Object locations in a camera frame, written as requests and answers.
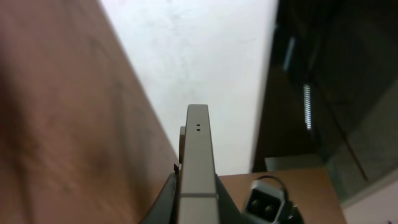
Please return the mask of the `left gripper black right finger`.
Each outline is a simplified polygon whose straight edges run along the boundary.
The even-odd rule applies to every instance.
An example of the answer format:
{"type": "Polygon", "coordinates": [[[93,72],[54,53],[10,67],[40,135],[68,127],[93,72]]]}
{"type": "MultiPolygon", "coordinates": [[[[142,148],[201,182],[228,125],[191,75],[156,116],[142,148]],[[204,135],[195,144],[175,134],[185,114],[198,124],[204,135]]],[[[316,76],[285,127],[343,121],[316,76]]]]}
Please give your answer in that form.
{"type": "Polygon", "coordinates": [[[233,202],[222,181],[215,175],[216,189],[218,194],[218,209],[221,224],[247,224],[246,219],[233,202]]]}

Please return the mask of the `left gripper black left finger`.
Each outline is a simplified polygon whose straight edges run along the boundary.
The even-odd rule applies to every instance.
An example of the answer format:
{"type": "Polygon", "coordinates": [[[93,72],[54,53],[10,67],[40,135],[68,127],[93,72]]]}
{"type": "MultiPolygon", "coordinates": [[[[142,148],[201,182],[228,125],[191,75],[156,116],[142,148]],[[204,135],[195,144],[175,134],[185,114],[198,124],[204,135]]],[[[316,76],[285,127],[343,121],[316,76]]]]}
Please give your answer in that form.
{"type": "Polygon", "coordinates": [[[140,224],[176,224],[178,207],[178,175],[171,173],[140,224]]]}

